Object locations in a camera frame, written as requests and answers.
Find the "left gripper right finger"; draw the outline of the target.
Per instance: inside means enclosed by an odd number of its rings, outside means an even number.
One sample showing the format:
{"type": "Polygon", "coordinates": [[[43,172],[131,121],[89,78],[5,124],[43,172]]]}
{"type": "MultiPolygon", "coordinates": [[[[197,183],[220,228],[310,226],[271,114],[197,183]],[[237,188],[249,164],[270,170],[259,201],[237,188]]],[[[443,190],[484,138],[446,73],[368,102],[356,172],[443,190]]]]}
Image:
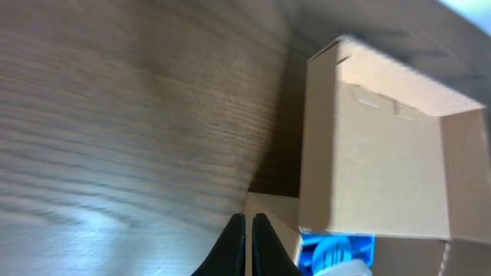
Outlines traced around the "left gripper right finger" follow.
{"type": "Polygon", "coordinates": [[[252,220],[252,275],[302,276],[264,213],[252,220]]]}

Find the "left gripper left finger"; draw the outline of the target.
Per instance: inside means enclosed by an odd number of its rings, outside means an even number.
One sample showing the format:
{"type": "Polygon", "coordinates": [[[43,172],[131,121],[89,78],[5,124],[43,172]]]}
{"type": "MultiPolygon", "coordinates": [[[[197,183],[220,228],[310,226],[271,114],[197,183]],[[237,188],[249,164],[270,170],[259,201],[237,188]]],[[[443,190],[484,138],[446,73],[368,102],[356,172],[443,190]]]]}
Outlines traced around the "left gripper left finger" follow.
{"type": "Polygon", "coordinates": [[[244,276],[245,271],[246,218],[236,213],[192,276],[244,276]]]}

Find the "blue tape dispenser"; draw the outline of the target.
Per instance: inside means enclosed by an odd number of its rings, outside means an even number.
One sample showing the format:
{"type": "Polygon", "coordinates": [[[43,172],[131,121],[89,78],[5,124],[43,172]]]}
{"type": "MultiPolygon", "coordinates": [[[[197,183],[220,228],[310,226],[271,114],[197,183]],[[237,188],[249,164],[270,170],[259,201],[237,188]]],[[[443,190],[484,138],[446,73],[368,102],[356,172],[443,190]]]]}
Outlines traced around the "blue tape dispenser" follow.
{"type": "Polygon", "coordinates": [[[301,233],[298,267],[303,275],[354,259],[362,260],[370,269],[374,263],[374,235],[301,233]]]}

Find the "brown cardboard box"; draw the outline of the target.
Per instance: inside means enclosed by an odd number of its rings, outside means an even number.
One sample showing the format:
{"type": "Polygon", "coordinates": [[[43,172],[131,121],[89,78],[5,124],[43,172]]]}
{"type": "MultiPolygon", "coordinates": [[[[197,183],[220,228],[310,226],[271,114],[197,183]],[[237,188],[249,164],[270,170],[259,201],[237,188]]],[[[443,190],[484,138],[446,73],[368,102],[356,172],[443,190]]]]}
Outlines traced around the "brown cardboard box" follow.
{"type": "Polygon", "coordinates": [[[490,273],[486,109],[343,35],[307,63],[298,198],[250,192],[289,261],[374,275],[490,273]],[[332,247],[319,250],[324,236],[332,247]]]}

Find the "large clear tape roll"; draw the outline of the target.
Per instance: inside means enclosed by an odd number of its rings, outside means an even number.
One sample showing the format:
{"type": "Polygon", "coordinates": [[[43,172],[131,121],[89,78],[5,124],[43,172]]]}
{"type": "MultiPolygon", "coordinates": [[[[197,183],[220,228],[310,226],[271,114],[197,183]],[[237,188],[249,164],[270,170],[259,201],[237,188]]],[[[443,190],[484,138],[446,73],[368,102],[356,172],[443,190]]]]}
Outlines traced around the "large clear tape roll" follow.
{"type": "Polygon", "coordinates": [[[371,269],[360,259],[344,261],[322,269],[314,276],[372,276],[371,269]]]}

